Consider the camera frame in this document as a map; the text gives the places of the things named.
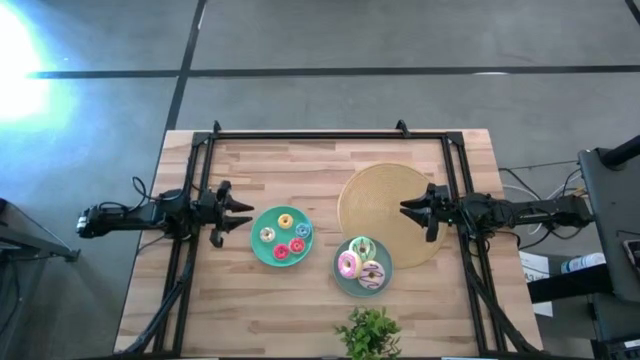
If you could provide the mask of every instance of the gray floor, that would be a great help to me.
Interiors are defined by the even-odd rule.
[[[3,55],[0,71],[179,69],[195,6],[0,4],[0,21],[15,14],[5,24],[22,24],[11,33],[32,41],[9,42],[14,55]],[[640,64],[639,35],[623,0],[210,0],[192,67]],[[0,197],[82,248],[78,263],[48,261],[20,358],[111,352],[138,234],[82,240],[75,221],[100,201],[137,201],[131,176],[151,183],[174,88],[175,79],[0,83]],[[191,79],[177,128],[208,129],[213,120],[229,129],[388,128],[397,119],[414,128],[489,128],[499,165],[518,166],[574,159],[638,134],[638,94],[638,73]],[[548,194],[574,168],[522,176]],[[536,251],[598,248],[588,229]],[[541,327],[549,350],[589,354],[554,322]]]

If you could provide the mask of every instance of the green plate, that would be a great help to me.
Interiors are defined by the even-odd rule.
[[[344,251],[349,249],[349,243],[351,242],[351,240],[353,239],[343,242],[342,245],[338,247],[338,250],[336,251],[336,255],[333,257],[333,264],[331,265],[331,268],[333,269],[333,277],[336,279],[336,282],[338,283],[340,288],[342,288],[344,292],[346,292],[351,296],[355,296],[355,297],[376,296],[380,294],[382,291],[384,291],[384,289],[387,288],[387,286],[391,282],[391,278],[393,277],[393,263],[391,262],[391,254],[389,254],[389,251],[387,251],[387,248],[384,247],[384,245],[382,245],[381,242],[371,239],[376,244],[376,256],[373,258],[373,260],[377,261],[378,263],[380,263],[380,265],[382,265],[382,268],[385,271],[386,277],[384,279],[384,282],[382,283],[382,286],[380,286],[379,288],[375,290],[365,289],[360,285],[360,283],[358,282],[358,279],[346,279],[342,277],[342,275],[340,275],[340,272],[338,271],[338,265],[337,265],[338,258],[340,257],[340,254],[342,254]]]
[[[288,229],[283,229],[278,226],[278,218],[282,214],[289,214],[293,217],[293,225]],[[273,248],[278,244],[289,245],[289,241],[297,237],[296,226],[300,223],[307,223],[311,226],[311,233],[304,238],[304,251],[300,254],[290,252],[286,259],[276,260],[276,258],[273,257]],[[265,227],[270,227],[276,232],[276,238],[268,243],[260,240],[260,230]],[[286,267],[297,264],[307,256],[309,250],[311,250],[311,245],[313,245],[313,224],[311,224],[307,215],[291,206],[276,206],[263,212],[251,228],[251,249],[253,249],[253,253],[256,254],[258,259],[267,265]]]

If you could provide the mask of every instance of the donut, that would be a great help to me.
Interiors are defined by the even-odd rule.
[[[260,230],[260,240],[264,242],[271,242],[276,238],[276,232],[272,228],[264,228]]]
[[[362,271],[362,260],[358,254],[347,250],[338,257],[338,271],[346,279],[355,279]]]
[[[311,226],[307,223],[300,223],[296,226],[296,235],[301,238],[306,238],[311,233]]]
[[[282,214],[278,218],[278,225],[283,229],[288,229],[293,225],[293,218],[289,214]]]
[[[362,261],[373,260],[376,257],[376,244],[366,236],[358,236],[349,244],[349,250],[360,256]]]
[[[305,243],[301,238],[293,238],[289,242],[289,250],[294,254],[300,254],[304,251]]]
[[[384,268],[378,262],[369,260],[362,264],[362,272],[358,277],[360,285],[368,290],[375,290],[384,284]]]
[[[276,260],[284,260],[289,256],[289,247],[285,244],[278,244],[273,248],[273,257]]]

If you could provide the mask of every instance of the green plant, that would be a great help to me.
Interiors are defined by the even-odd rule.
[[[354,360],[397,359],[401,350],[397,344],[400,338],[392,335],[400,332],[395,321],[386,317],[386,309],[355,308],[349,315],[355,325],[335,327],[336,334],[342,335],[340,341],[347,345],[347,356]]]

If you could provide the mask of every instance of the butcher block tabletop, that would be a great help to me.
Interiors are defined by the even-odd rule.
[[[461,131],[475,190],[503,197],[489,132]],[[193,133],[167,133],[154,194],[182,187]],[[464,189],[455,148],[452,151],[458,187]],[[355,306],[387,308],[388,315],[402,327],[402,356],[477,355],[455,228],[447,232],[433,258],[417,267],[396,269],[388,289],[377,297],[347,295],[331,272],[336,249],[345,241],[337,204],[347,180],[360,169],[391,162],[411,166],[436,184],[447,184],[440,141],[216,140],[213,153],[210,186],[229,180],[234,199],[255,207],[240,215],[255,219],[273,206],[294,206],[312,221],[314,243],[300,263],[275,268],[253,254],[249,243],[252,223],[225,234],[221,249],[209,242],[210,228],[203,229],[182,356],[344,356],[346,349],[333,326],[348,324],[347,316]],[[200,154],[194,179],[200,179],[203,158]],[[160,235],[144,232],[140,246]],[[183,262],[186,246],[181,252]],[[137,256],[115,350],[130,345],[158,310],[170,249],[171,241],[163,240]],[[500,306],[525,338],[541,349],[514,239],[508,234],[491,239],[489,258]],[[167,348],[173,339],[177,307],[169,318]],[[484,306],[482,317],[489,348],[495,349]]]

